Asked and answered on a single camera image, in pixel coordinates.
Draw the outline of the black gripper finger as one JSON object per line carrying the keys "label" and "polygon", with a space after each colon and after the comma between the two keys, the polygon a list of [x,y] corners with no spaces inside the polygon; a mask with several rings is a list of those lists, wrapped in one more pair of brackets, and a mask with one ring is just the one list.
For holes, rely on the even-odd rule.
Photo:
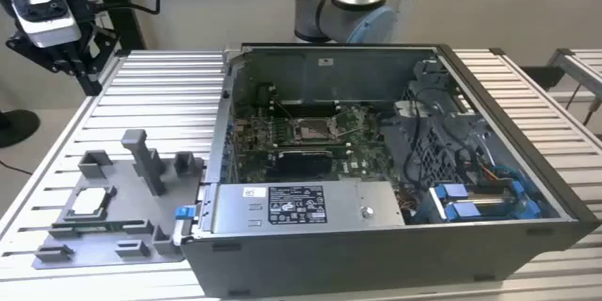
{"label": "black gripper finger", "polygon": [[96,24],[80,24],[81,38],[69,44],[74,78],[85,95],[98,95],[98,75],[116,46],[116,32]]}
{"label": "black gripper finger", "polygon": [[68,42],[50,47],[37,47],[22,32],[16,33],[5,41],[6,47],[52,73],[68,75],[82,74],[81,58],[76,43]]}

